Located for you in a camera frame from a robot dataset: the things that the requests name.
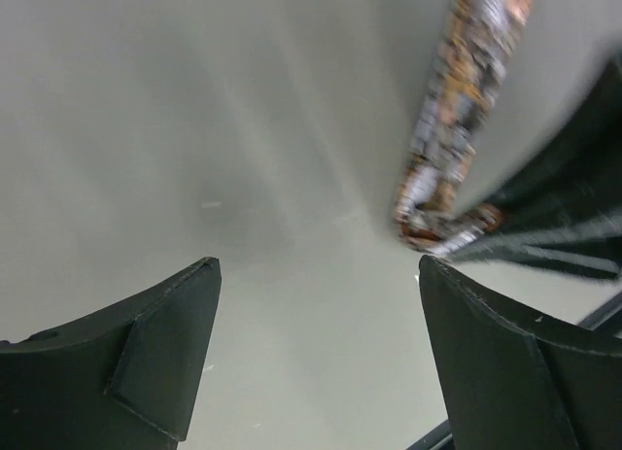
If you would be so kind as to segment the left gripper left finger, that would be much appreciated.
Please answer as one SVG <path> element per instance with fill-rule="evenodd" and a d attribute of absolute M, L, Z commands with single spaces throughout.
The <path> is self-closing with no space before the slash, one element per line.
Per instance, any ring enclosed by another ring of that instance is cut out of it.
<path fill-rule="evenodd" d="M 174 449 L 186 440 L 220 297 L 204 258 L 73 322 L 1 344 L 5 449 Z"/>

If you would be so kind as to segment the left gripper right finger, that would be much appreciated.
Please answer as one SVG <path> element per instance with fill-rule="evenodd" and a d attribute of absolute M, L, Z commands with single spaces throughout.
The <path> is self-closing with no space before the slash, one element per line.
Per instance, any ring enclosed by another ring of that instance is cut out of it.
<path fill-rule="evenodd" d="M 441 260 L 420 295 L 458 449 L 618 449 L 621 340 L 490 290 Z"/>

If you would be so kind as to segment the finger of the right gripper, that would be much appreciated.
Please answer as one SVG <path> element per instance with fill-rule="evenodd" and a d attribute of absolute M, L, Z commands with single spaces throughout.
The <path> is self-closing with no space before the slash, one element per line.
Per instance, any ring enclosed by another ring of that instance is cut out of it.
<path fill-rule="evenodd" d="M 560 130 L 484 201 L 501 212 L 501 224 L 447 260 L 620 279 L 620 59 L 604 64 Z"/>

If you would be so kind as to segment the brown floral tie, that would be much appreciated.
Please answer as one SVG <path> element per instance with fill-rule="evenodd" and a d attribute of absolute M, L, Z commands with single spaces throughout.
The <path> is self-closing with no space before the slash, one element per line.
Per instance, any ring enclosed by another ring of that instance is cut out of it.
<path fill-rule="evenodd" d="M 439 39 L 393 211 L 402 240 L 443 257 L 494 230 L 501 212 L 452 209 L 476 134 L 499 97 L 533 0 L 453 0 Z"/>

